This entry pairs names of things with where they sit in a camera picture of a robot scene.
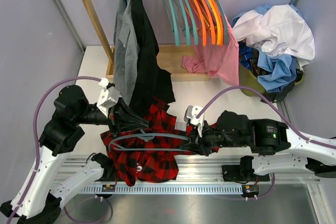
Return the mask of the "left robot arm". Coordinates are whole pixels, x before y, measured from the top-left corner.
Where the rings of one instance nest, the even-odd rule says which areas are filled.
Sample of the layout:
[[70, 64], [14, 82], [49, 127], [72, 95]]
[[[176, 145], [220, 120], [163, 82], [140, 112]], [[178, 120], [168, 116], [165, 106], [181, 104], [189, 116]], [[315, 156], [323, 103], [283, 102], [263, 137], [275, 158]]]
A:
[[82, 124], [107, 125], [113, 136], [148, 128], [149, 122], [126, 105], [113, 85], [102, 91], [101, 98], [101, 102], [90, 104], [77, 85], [59, 92], [55, 112], [38, 140], [39, 154], [24, 185], [14, 199], [1, 204], [1, 213], [7, 218], [17, 217], [18, 223], [54, 223], [66, 203], [86, 186], [116, 177], [112, 159], [98, 153], [65, 182], [53, 185], [63, 163], [85, 134]]

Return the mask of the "red black plaid shirt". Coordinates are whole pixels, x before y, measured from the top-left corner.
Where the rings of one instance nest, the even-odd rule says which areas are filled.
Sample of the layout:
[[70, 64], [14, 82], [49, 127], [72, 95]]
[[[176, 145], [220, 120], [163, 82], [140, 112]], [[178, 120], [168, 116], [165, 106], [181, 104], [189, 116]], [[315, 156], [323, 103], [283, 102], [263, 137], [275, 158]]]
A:
[[[175, 128], [177, 117], [167, 113], [169, 105], [154, 99], [145, 120], [149, 121], [150, 128], [144, 133], [167, 133], [188, 137], [193, 128], [186, 130]], [[149, 141], [138, 137], [110, 142], [114, 139], [110, 131], [100, 134], [101, 140], [107, 149], [107, 156], [113, 160], [119, 179], [128, 186], [134, 186], [140, 180], [151, 183], [163, 183], [177, 178], [179, 167], [175, 160], [176, 155], [196, 155], [194, 151], [182, 150], [185, 140], [166, 136], [151, 136]]]

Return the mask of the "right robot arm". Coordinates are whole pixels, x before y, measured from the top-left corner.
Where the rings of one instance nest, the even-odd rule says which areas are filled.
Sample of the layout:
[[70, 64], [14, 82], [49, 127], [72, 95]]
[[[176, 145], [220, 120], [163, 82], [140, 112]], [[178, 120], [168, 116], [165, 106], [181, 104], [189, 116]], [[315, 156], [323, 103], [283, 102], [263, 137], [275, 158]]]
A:
[[271, 173], [309, 172], [335, 178], [335, 139], [295, 132], [290, 125], [271, 120], [250, 120], [224, 111], [215, 126], [206, 122], [193, 130], [181, 149], [208, 156], [215, 148], [248, 147], [251, 156], [240, 158], [237, 175], [242, 181]]

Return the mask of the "teal plastic hanger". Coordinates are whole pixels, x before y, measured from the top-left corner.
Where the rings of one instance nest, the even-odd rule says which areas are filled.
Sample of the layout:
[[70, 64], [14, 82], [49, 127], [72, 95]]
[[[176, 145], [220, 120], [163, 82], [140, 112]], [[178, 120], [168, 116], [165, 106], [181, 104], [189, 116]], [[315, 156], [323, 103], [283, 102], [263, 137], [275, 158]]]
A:
[[125, 148], [119, 144], [117, 144], [117, 141], [125, 140], [133, 137], [137, 137], [139, 139], [144, 140], [145, 142], [148, 142], [150, 140], [153, 140], [155, 137], [168, 137], [168, 138], [177, 138], [180, 140], [188, 141], [188, 137], [186, 136], [180, 136], [176, 134], [168, 134], [168, 133], [145, 133], [143, 130], [141, 130], [141, 134], [131, 134], [131, 135], [125, 135], [125, 136], [119, 136], [117, 138], [114, 138], [112, 141], [110, 141], [108, 145], [108, 151], [110, 152], [112, 150], [112, 146], [116, 146], [117, 151], [146, 151], [146, 148]]

